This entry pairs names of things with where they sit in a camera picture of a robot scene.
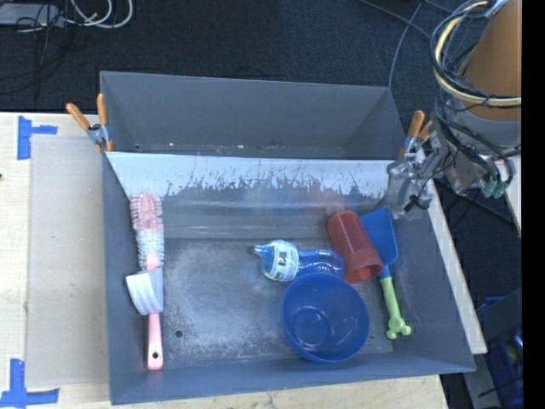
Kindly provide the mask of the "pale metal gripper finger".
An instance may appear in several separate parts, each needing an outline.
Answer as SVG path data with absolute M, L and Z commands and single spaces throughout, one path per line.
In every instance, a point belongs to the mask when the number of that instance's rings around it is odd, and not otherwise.
M 422 181 L 425 178 L 422 162 L 415 154 L 403 154 L 387 166 L 388 180 Z
M 395 220 L 419 220 L 430 204 L 431 193 L 421 181 L 401 180 L 388 185 L 388 208 Z

